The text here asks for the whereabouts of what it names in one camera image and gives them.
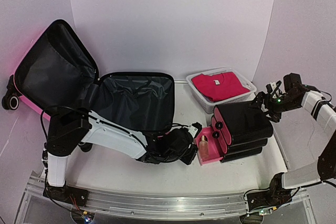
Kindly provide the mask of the white perforated plastic basket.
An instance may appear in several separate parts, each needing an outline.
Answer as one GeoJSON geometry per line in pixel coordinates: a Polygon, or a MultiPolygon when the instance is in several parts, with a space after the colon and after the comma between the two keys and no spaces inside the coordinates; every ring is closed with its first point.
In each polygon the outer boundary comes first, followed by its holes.
{"type": "Polygon", "coordinates": [[[257,88],[230,67],[190,74],[186,77],[195,100],[211,114],[216,105],[245,101],[257,88]]]}

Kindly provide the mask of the pink and black drawer organizer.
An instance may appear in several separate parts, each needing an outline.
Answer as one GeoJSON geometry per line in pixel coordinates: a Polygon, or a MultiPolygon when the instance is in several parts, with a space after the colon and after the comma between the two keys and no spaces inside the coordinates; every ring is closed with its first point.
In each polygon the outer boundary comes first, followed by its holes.
{"type": "Polygon", "coordinates": [[[198,151],[200,165],[230,162],[262,152],[274,128],[264,112],[250,108],[250,103],[225,103],[214,107],[210,125],[195,139],[197,147],[202,135],[208,140],[208,158],[202,159],[198,151]]]}

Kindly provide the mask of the red garment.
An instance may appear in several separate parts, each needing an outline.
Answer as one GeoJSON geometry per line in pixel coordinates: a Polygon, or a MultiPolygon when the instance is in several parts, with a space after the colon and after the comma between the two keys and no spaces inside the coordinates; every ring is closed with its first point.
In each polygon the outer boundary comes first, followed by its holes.
{"type": "Polygon", "coordinates": [[[191,79],[196,89],[211,102],[219,102],[249,92],[233,72],[199,74],[191,79]]]}

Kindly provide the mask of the pink hard-shell kids suitcase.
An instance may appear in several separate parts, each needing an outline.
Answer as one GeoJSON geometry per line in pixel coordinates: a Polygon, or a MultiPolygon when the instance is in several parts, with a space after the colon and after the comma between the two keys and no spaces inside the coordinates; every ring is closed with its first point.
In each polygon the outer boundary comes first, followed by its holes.
{"type": "Polygon", "coordinates": [[[10,76],[2,106],[18,108],[26,99],[52,115],[57,106],[87,108],[149,138],[159,155],[176,151],[170,132],[175,108],[172,76],[160,72],[112,72],[98,66],[71,26],[52,22],[10,76]]]}

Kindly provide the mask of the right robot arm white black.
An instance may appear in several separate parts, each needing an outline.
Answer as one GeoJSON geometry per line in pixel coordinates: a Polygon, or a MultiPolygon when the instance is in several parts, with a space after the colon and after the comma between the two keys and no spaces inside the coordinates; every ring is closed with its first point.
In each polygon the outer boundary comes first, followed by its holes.
{"type": "Polygon", "coordinates": [[[266,189],[246,192],[249,210],[279,207],[291,202],[303,188],[329,183],[335,178],[335,106],[326,93],[304,84],[297,73],[284,76],[282,81],[269,83],[266,92],[259,92],[250,104],[261,109],[267,119],[278,123],[284,112],[301,110],[302,123],[295,123],[286,134],[299,139],[306,150],[300,157],[311,154],[310,164],[273,176],[266,189]]]}

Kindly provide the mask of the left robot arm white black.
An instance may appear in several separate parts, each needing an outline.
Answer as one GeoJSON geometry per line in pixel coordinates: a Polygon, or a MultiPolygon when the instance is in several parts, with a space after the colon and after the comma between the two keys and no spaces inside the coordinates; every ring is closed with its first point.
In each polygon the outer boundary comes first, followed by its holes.
{"type": "Polygon", "coordinates": [[[110,122],[92,110],[52,105],[42,110],[40,118],[50,115],[43,163],[46,168],[45,196],[67,202],[86,201],[88,191],[66,184],[68,157],[79,147],[88,152],[99,145],[145,164],[169,164],[182,161],[190,165],[198,148],[194,139],[201,132],[198,122],[191,125],[171,123],[162,133],[135,131],[110,122]]]}

